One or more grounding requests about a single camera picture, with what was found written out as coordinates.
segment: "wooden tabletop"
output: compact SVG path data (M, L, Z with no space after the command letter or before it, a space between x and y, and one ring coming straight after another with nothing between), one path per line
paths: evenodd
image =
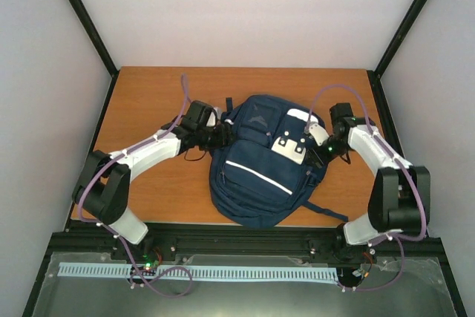
M120 71L102 124L96 149L111 152L126 148L152 135L180 110L183 92L180 75L189 76L191 99L225 108L225 98L235 105L253 94L271 94L306 107L325 85L343 83L363 98L371 119L381 128L365 70L314 68L144 68ZM326 92L314 108L330 126L329 109L337 102L350 102L355 115L363 114L356 98L342 89ZM200 151L190 151L189 159ZM350 220L367 211L373 175L364 161L350 153L351 165L331 162L327 175L310 201L347 215ZM162 162L131 184L128 204L142 220L167 223L233 223L213 206L208 174L211 158L186 162L183 155ZM336 226L339 220L318 215L303 207L281 225Z

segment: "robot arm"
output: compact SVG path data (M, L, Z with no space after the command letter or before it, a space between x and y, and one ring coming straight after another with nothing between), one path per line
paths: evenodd
M181 123L164 137L161 136L170 128L171 123L164 125L148 138L150 143L143 146L136 144L137 150L132 147L130 152L124 150L110 154L101 151L90 153L73 192L74 202L79 203L85 187L108 161L124 154L124 157L104 173L103 180L94 184L83 208L132 244L139 244L146 236L148 228L128 208L130 183L152 166L195 146L208 151L230 145L233 141L231 126L227 122L219 122L219 116L218 108L194 101Z
M417 186L429 220L430 175L425 167L415 167L397 154L380 135L374 122L367 127L365 118L353 116L349 103L339 103L330 109L333 133L329 135L318 123L312 123L309 134L317 146L307 152L306 162L321 167L337 157L350 163L349 151L356 151L375 176L368 203L368 212L343 226L348 245L367 244L388 232L418 229L420 211L415 197L401 172L398 160L410 173Z

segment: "backpack strap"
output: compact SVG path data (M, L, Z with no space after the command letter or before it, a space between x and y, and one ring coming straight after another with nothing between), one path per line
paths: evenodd
M231 97L226 98L226 111L228 113L232 112L232 98Z
M340 215L339 213L336 213L332 211L331 209L327 208L321 208L320 206L317 206L316 204L310 203L309 201L305 202L302 204L305 208L310 209L311 211L314 211L315 213L321 213L323 215L328 215L330 217L334 217L336 219L342 220L343 222L348 221L348 217L346 215Z

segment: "navy blue backpack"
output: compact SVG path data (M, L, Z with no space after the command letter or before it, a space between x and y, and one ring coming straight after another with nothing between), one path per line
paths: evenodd
M221 121L232 124L236 141L212 152L209 172L212 202L222 215L243 226L268 228L305 206L348 221L308 201L327 171L303 162L305 150L315 145L304 135L308 109L267 95L252 96L234 109L230 99L226 104Z

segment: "black metal frame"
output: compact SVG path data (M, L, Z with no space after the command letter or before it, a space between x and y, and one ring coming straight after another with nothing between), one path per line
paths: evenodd
M390 109L387 105L387 100L381 85L381 77L426 1L427 0L413 1L387 47L387 50L384 52L377 68L374 71L367 72L384 136L389 144L400 154L402 154L402 147L394 126L393 118L391 117ZM115 67L82 1L69 0L69 2L76 11L97 53L104 62L104 66L111 75L111 84L92 138L90 147L90 151L92 151L114 91L119 71ZM317 251L313 254L311 251L311 247L315 241L331 244L334 238L334 229L276 227L266 230L254 230L242 226L203 226L159 223L151 223L149 224L149 228L152 232L157 231L157 236L161 237L159 246L166 260L173 259L175 254L284 255L298 257L311 262L326 262L332 267L345 267L348 265L339 263L334 258L325 255L326 253L324 252ZM123 258L123 256L121 256L123 252L120 247L117 246L117 240L113 239L108 232L94 225L71 220L70 214L65 231L53 233L50 239L36 282L33 285L25 307L24 317L33 314L36 300L53 252L110 252L116 258ZM439 259L457 315L466 316L467 313L465 312L440 239L426 238L417 244L404 242L404 252L407 256L426 256ZM380 256L399 256L399 248L394 243L385 242L378 245L378 254Z

